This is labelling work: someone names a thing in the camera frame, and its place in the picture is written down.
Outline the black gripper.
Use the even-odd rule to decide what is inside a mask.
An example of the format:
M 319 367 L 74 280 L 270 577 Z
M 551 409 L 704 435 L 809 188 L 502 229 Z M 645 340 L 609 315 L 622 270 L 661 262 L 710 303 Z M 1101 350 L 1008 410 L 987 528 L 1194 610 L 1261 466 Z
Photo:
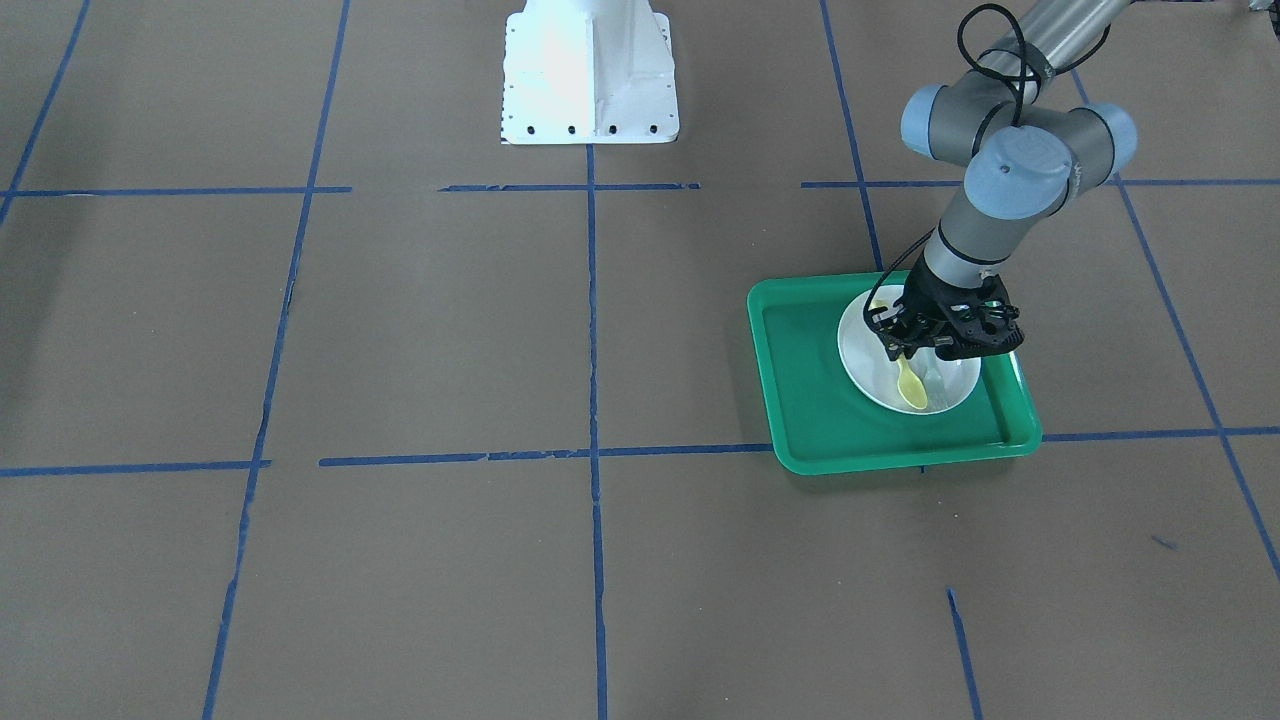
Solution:
M 927 268 L 910 270 L 897 300 L 879 314 L 879 341 L 891 363 L 911 360 L 916 346 L 977 340 L 977 290 L 950 284 Z

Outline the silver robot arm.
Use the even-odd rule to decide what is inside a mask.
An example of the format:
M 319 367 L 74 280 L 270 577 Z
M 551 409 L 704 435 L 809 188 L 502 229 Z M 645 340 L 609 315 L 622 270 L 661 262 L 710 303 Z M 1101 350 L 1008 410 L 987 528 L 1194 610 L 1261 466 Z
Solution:
M 1089 102 L 1066 111 L 1038 106 L 1060 76 L 1092 58 L 1124 12 L 1123 1 L 1038 1 L 974 54 L 952 85 L 927 86 L 908 101 L 902 142 L 964 170 L 960 188 L 919 241 L 902 292 L 863 319 L 892 361 L 931 350 L 945 361 L 1010 354 L 1025 336 L 1001 270 L 1030 229 L 1100 187 L 1134 158 L 1139 133 L 1123 108 Z

